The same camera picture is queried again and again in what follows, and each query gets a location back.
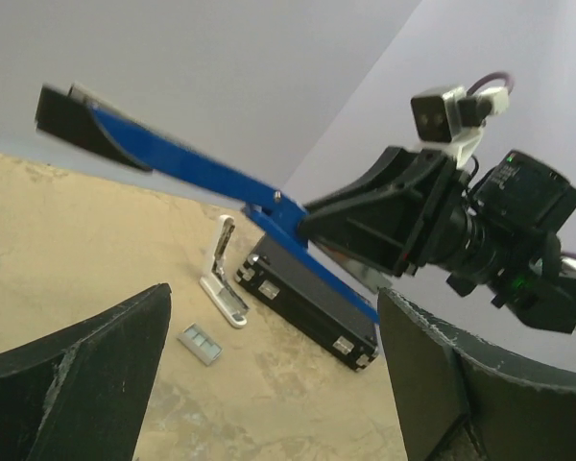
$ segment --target toolbox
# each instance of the toolbox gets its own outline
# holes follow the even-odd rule
[[[235,280],[352,370],[367,368],[378,356],[373,321],[271,237],[258,242]]]

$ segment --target wooden table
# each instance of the wooden table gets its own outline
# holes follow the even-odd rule
[[[0,155],[0,352],[166,281],[141,461],[406,459],[383,359],[356,374],[247,295],[242,330],[206,297],[199,268],[223,212]],[[235,218],[230,271],[261,235]],[[224,348],[211,367],[176,339],[193,322]]]

